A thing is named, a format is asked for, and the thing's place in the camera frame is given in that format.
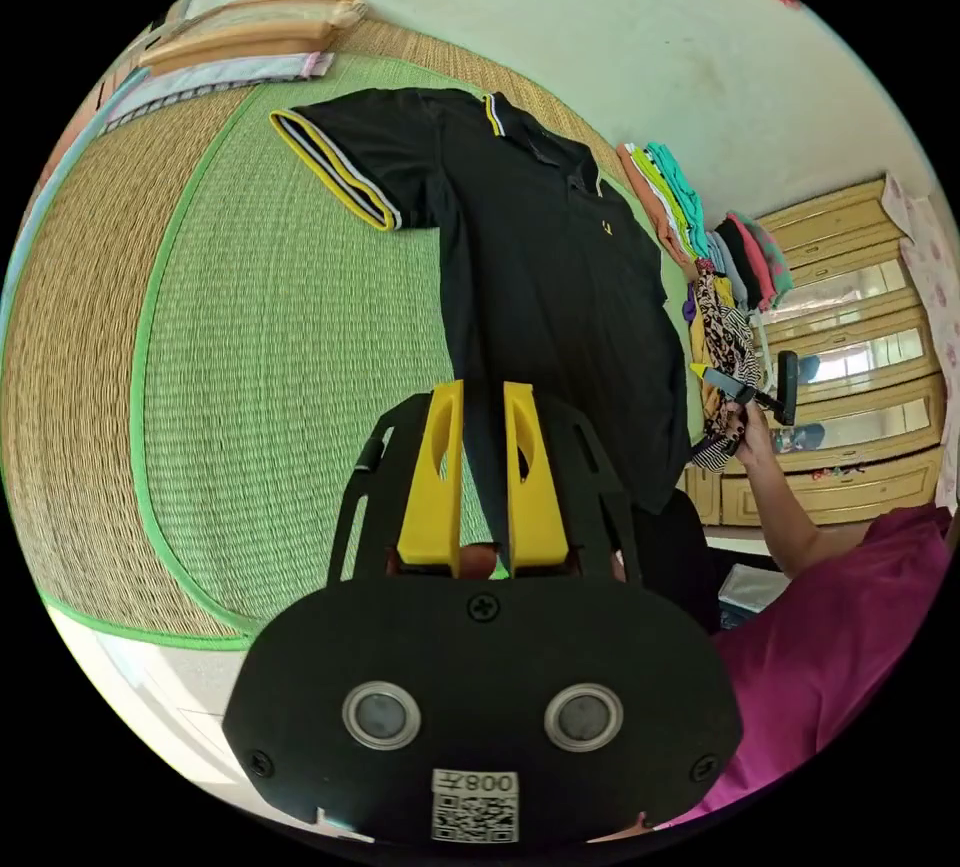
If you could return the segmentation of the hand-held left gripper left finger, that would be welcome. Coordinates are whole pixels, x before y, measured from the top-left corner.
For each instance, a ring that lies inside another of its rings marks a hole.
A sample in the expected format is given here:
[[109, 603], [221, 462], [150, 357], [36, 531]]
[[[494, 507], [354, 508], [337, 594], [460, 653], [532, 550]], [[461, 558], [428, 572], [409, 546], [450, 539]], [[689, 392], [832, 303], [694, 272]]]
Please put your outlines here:
[[460, 575], [463, 382], [432, 391], [397, 541], [406, 568]]

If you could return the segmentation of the person's right hand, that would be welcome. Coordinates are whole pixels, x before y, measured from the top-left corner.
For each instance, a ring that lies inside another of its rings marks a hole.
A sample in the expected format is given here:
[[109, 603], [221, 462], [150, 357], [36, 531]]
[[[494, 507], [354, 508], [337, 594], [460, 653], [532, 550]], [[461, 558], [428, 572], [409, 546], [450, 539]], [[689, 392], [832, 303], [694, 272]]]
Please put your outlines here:
[[776, 465], [771, 432], [762, 408], [755, 400], [746, 404], [728, 401], [727, 434], [737, 441], [735, 457], [747, 474]]

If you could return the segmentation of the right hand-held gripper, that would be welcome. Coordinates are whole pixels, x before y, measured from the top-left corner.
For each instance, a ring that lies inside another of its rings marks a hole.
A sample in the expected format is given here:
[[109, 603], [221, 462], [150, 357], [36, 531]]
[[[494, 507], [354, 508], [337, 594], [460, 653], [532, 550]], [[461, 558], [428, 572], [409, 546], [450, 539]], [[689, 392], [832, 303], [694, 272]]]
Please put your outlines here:
[[734, 403], [745, 406], [755, 401], [761, 407], [770, 411], [780, 410], [780, 401], [754, 386], [737, 380], [722, 371], [701, 362], [692, 362], [690, 370], [701, 381], [708, 383], [724, 392]]

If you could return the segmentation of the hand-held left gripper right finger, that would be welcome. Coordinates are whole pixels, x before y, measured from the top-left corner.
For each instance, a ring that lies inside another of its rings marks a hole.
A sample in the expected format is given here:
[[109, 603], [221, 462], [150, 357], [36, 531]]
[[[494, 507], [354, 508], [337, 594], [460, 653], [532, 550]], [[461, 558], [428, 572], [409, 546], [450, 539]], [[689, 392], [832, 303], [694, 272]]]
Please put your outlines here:
[[509, 570], [521, 577], [563, 565], [568, 545], [532, 386], [506, 382], [503, 404]]

